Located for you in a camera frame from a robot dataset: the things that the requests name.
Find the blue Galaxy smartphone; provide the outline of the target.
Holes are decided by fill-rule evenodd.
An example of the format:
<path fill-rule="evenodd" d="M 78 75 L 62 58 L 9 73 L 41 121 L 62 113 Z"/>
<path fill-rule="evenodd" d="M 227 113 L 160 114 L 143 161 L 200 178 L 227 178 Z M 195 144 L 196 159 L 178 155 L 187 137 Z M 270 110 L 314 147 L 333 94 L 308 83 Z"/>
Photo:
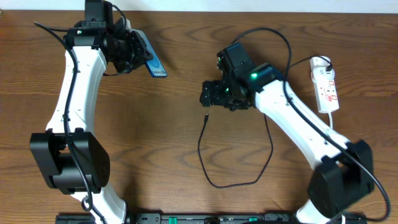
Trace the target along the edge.
<path fill-rule="evenodd" d="M 153 78 L 166 78 L 168 77 L 168 74 L 162 65 L 162 62 L 159 60 L 155 50 L 153 49 L 152 45 L 149 42 L 149 39 L 146 37 L 145 33 L 141 30 L 137 30 L 137 33 L 143 38 L 147 50 L 149 53 L 152 55 L 152 59 L 148 60 L 145 65 Z"/>

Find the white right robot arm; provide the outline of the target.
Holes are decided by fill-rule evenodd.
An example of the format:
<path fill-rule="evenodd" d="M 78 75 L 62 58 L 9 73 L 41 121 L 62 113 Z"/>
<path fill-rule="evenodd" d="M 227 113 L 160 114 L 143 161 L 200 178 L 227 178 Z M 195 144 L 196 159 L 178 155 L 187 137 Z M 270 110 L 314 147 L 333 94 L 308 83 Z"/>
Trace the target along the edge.
<path fill-rule="evenodd" d="M 256 66 L 236 42 L 217 54 L 222 79 L 203 82 L 200 103 L 231 111 L 256 108 L 296 144 L 313 170 L 300 223 L 348 221 L 344 210 L 374 190 L 373 154 L 326 125 L 293 92 L 278 69 Z"/>

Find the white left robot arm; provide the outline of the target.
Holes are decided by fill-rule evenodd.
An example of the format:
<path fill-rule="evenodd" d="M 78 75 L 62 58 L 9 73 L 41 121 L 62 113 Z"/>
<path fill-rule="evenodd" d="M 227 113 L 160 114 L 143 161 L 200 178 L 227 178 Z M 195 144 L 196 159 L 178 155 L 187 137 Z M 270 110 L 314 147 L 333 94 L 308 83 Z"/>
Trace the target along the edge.
<path fill-rule="evenodd" d="M 77 199 L 85 214 L 60 215 L 57 223 L 134 223 L 134 215 L 109 183 L 110 158 L 94 134 L 101 79 L 112 63 L 118 75 L 145 66 L 154 78 L 167 72 L 143 31 L 133 29 L 109 1 L 85 2 L 85 17 L 66 29 L 65 75 L 46 129 L 30 137 L 30 150 L 51 189 Z"/>

